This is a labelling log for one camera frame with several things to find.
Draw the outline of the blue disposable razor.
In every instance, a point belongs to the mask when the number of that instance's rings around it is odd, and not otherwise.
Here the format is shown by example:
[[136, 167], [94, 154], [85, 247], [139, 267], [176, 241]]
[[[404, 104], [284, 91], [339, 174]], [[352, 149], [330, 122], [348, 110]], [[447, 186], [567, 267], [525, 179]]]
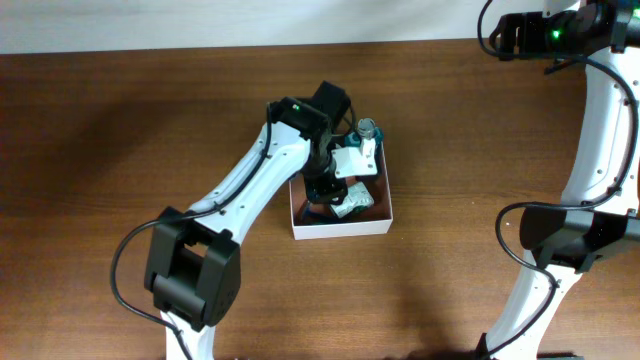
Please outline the blue disposable razor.
[[298, 219], [301, 223], [307, 225], [329, 225], [340, 222], [340, 219], [334, 215], [325, 215], [311, 210], [312, 203], [306, 201], [301, 208]]

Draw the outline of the green white floss packet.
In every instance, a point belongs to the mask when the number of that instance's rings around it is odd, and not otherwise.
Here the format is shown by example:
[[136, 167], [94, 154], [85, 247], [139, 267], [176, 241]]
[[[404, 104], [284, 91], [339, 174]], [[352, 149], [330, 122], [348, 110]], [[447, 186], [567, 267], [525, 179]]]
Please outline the green white floss packet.
[[343, 219], [372, 207], [374, 203], [374, 198], [366, 185], [363, 182], [357, 182], [348, 188], [343, 202], [339, 205], [331, 205], [330, 209], [338, 219]]

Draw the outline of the teal mouthwash bottle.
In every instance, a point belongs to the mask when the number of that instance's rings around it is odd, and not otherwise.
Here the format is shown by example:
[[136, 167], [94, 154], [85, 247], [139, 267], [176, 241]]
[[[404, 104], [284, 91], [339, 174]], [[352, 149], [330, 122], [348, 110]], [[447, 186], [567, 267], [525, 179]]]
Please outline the teal mouthwash bottle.
[[363, 118], [357, 122], [355, 129], [346, 135], [344, 144], [347, 147], [360, 147], [364, 140], [371, 139], [380, 145], [384, 140], [384, 134], [372, 118]]

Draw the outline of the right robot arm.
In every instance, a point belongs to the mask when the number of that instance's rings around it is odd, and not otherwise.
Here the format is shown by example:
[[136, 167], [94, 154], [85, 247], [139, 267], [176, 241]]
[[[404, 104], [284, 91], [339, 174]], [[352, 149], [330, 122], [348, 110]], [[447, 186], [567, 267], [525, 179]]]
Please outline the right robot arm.
[[601, 260], [639, 242], [639, 4], [546, 1], [503, 15], [480, 48], [501, 61], [549, 59], [552, 74], [585, 67], [587, 90], [576, 159], [557, 204], [520, 202], [524, 250], [506, 306], [481, 335], [478, 359], [535, 359], [563, 298]]

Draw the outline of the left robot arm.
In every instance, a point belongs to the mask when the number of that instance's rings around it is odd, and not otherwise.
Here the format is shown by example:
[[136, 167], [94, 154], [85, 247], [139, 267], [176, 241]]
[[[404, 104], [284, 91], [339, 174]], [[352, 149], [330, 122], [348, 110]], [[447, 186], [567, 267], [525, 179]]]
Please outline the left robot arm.
[[302, 175], [312, 204], [345, 199], [332, 151], [350, 106], [346, 92], [329, 82], [309, 99], [269, 103], [258, 138], [224, 180], [187, 211], [160, 214], [144, 287], [166, 326], [167, 358], [212, 358], [215, 327], [239, 293], [241, 244], [284, 183]]

